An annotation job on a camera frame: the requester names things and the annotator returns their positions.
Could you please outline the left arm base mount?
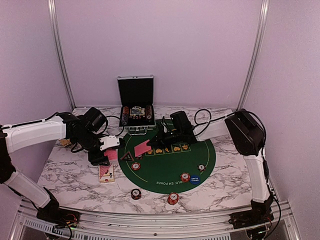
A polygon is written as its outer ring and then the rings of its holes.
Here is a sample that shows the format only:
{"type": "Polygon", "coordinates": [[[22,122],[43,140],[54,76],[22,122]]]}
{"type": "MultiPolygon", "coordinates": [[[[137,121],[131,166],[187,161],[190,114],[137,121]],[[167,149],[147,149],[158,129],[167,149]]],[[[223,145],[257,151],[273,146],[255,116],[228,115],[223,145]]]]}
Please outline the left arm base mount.
{"type": "Polygon", "coordinates": [[[56,224],[59,228],[77,227],[80,213],[78,211],[61,208],[50,210],[41,208],[37,211],[36,217],[40,220],[56,224]]]}

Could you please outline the red 5 chip stack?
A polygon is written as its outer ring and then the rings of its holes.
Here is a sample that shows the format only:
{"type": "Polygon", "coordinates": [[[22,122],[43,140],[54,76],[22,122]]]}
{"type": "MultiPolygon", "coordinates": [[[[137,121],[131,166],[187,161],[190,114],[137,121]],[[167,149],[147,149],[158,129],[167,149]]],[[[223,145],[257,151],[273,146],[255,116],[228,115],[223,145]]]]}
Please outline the red 5 chip stack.
{"type": "Polygon", "coordinates": [[[178,201],[179,201],[179,195],[176,192],[172,192],[169,194],[167,198],[168,204],[175,205],[178,203],[178,201]]]}

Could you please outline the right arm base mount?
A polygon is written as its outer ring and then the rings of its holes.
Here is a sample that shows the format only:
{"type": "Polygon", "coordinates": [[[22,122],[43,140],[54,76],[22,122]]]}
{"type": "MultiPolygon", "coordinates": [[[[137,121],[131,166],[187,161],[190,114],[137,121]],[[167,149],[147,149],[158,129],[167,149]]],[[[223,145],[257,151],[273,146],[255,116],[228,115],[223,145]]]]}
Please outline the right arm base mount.
{"type": "Polygon", "coordinates": [[[253,210],[235,212],[229,215],[228,223],[233,225],[234,229],[252,227],[273,221],[275,218],[272,213],[267,212],[265,215],[254,213],[253,210]]]}

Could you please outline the black triangular all-in button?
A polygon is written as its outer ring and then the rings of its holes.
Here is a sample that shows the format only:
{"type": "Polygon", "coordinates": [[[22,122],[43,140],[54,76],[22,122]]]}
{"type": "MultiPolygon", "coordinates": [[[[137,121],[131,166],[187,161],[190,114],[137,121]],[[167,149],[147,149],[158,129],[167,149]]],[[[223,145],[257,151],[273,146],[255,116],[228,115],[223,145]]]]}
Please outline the black triangular all-in button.
{"type": "Polygon", "coordinates": [[[134,161],[133,156],[131,155],[130,151],[126,152],[120,159],[121,161],[134,161]]]}

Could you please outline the red-backed card deck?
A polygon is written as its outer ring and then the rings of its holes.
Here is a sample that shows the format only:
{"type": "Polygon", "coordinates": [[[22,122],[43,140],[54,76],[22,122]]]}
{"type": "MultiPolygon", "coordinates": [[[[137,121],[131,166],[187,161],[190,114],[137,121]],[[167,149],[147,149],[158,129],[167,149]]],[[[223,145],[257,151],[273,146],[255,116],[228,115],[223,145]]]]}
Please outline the red-backed card deck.
{"type": "Polygon", "coordinates": [[[116,149],[106,149],[104,152],[104,156],[107,157],[109,162],[115,162],[118,160],[118,153],[116,149]]]}

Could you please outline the red 5 chips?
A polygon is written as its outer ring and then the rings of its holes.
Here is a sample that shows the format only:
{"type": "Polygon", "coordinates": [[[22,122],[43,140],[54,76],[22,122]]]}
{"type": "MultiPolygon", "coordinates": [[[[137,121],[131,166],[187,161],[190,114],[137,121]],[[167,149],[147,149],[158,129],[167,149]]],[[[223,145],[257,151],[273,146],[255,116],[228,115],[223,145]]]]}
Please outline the red 5 chips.
{"type": "Polygon", "coordinates": [[[134,163],[131,164],[131,169],[133,171],[138,171],[140,168],[141,168],[141,165],[140,165],[139,162],[134,162],[134,163]]]}
{"type": "Polygon", "coordinates": [[[180,175],[180,180],[183,182],[183,183],[186,183],[186,182],[189,182],[190,181],[190,174],[187,173],[187,172],[183,172],[181,175],[180,175]]]}

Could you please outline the dark 100 chip stack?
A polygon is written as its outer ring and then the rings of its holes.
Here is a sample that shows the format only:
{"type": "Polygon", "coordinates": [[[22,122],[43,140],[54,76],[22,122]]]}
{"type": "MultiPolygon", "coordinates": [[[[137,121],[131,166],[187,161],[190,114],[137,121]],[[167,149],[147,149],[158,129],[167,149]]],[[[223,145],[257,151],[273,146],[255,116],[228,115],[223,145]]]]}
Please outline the dark 100 chip stack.
{"type": "Polygon", "coordinates": [[[138,188],[134,188],[131,190],[130,195],[133,200],[139,200],[142,196],[142,193],[138,188]]]}

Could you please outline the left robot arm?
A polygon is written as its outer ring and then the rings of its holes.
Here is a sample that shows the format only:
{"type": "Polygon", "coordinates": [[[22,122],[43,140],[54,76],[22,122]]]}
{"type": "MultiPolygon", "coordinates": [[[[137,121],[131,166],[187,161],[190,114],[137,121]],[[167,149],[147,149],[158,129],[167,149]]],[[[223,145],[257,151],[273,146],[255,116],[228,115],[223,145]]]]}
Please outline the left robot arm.
{"type": "Polygon", "coordinates": [[[104,154],[101,150],[102,134],[99,130],[107,126],[107,118],[95,107],[90,108],[84,115],[56,112],[44,119],[1,126],[1,184],[29,199],[51,222],[60,222],[64,215],[59,202],[48,190],[17,170],[11,162],[10,154],[29,146],[66,139],[88,151],[90,158],[100,158],[104,154]]]}

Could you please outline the blue small blind button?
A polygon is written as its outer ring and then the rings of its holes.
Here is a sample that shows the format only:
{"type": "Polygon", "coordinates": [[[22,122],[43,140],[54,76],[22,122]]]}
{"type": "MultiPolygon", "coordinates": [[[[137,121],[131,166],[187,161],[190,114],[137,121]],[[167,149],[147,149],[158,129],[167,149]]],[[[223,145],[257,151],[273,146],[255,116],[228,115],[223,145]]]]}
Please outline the blue small blind button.
{"type": "Polygon", "coordinates": [[[191,175],[189,182],[193,185],[199,185],[201,182],[201,178],[199,175],[191,175]]]}

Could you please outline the single red-backed playing card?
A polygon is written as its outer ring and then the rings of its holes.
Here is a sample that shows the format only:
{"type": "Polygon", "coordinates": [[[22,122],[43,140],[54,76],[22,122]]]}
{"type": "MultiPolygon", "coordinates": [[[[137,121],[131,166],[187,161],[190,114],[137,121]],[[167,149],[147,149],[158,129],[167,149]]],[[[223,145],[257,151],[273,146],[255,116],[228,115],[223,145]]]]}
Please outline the single red-backed playing card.
{"type": "Polygon", "coordinates": [[[148,139],[148,140],[145,140],[144,142],[136,145],[134,147],[134,156],[138,157],[140,155],[143,155],[146,152],[149,152],[152,149],[152,147],[149,145],[149,142],[150,142],[150,140],[148,139]]]}

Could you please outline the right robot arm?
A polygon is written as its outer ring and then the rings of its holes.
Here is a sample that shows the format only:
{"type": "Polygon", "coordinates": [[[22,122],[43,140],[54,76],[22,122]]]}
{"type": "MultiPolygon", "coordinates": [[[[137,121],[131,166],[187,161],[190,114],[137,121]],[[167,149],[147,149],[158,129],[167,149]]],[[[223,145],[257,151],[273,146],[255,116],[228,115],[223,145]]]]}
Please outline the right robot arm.
{"type": "Polygon", "coordinates": [[[267,216],[267,210],[273,202],[269,188],[269,168],[264,155],[267,133],[261,120],[244,108],[194,125],[182,110],[172,113],[170,119],[174,128],[170,129],[162,119],[149,146],[164,149],[176,143],[191,145],[226,134],[231,136],[236,150],[246,162],[251,182],[251,210],[247,219],[252,224],[260,223],[267,216]]]}

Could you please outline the dark 100 chips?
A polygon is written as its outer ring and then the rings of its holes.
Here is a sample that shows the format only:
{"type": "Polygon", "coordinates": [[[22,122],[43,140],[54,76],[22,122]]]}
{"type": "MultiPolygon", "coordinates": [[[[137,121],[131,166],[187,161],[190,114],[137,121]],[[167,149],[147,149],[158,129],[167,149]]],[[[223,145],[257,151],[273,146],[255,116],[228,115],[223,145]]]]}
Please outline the dark 100 chips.
{"type": "Polygon", "coordinates": [[[205,166],[204,164],[199,164],[199,165],[197,166],[197,169],[198,169],[200,172],[203,172],[203,171],[206,170],[206,166],[205,166]]]}
{"type": "Polygon", "coordinates": [[[137,159],[137,160],[143,159],[143,155],[142,155],[142,154],[138,155],[138,156],[136,157],[136,159],[137,159]]]}

